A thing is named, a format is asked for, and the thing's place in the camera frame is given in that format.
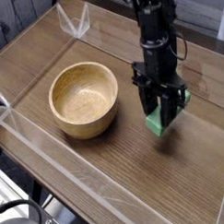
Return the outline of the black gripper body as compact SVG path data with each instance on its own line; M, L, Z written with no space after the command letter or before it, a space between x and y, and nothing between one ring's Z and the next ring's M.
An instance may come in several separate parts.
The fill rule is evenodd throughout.
M177 106L185 107L185 91L183 79L177 74L178 55L177 41L167 43L141 42L144 60L134 61L133 83L139 87L152 88L158 98L167 92L175 92L178 96Z

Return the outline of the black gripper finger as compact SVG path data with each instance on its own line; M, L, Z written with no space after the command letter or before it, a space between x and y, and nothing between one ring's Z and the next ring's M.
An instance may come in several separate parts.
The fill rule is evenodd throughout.
M158 97L152 88L139 87L143 112L149 116L158 107Z
M167 127L177 115L178 96L175 92L167 91L160 98L161 124Z

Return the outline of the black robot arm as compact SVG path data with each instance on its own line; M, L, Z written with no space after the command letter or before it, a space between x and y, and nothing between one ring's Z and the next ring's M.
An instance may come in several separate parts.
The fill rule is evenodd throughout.
M177 62L187 58L178 54L174 0L123 0L131 4L140 28L139 45L143 60L131 63L132 82L139 90L143 112L162 128L168 127L178 111L186 106L187 87L177 74Z

